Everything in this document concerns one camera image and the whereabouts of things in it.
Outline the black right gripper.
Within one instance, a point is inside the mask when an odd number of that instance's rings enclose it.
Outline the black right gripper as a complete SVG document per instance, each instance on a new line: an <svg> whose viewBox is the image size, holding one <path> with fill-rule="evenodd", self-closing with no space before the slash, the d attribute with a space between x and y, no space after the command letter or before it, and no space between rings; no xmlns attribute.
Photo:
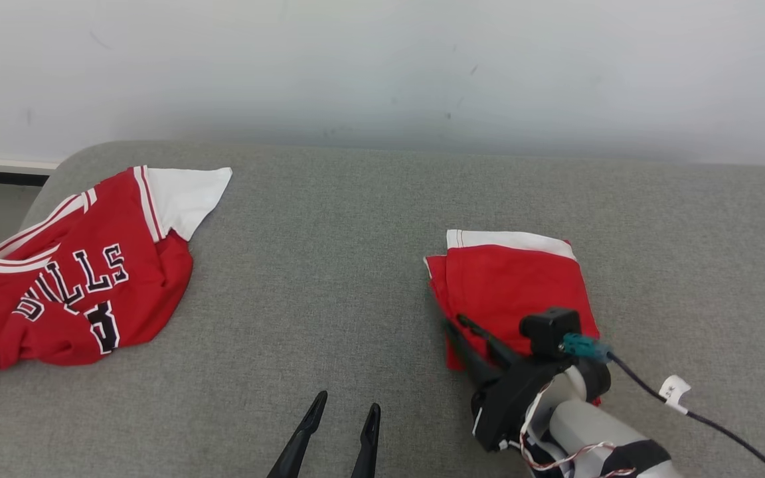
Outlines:
<svg viewBox="0 0 765 478"><path fill-rule="evenodd" d="M500 451L501 442L518 441L519 430L535 396L556 375L572 366L565 358L551 361L522 358L510 346L465 315L456 321L471 334L485 340L490 363L471 347L465 334L452 321L444 323L444 332L456 360L464 366L471 383L477 388L471 396L473 426L471 435L487 453Z"/></svg>

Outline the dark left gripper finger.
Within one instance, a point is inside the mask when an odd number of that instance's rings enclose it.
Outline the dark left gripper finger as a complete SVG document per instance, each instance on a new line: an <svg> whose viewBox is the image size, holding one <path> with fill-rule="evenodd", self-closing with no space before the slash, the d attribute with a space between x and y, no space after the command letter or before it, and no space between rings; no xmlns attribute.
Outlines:
<svg viewBox="0 0 765 478"><path fill-rule="evenodd" d="M294 433L292 433L288 442L286 442L285 448L279 454L272 469L268 472L267 478L299 476L301 463L303 463L309 440L313 433L318 430L325 406L327 405L327 399L328 392L326 390L319 391L303 419L295 428Z"/></svg>
<svg viewBox="0 0 765 478"><path fill-rule="evenodd" d="M353 466L352 478L373 478L376 475L377 455L379 454L379 432L381 425L381 407L371 404L364 426L359 433L359 454Z"/></svg>

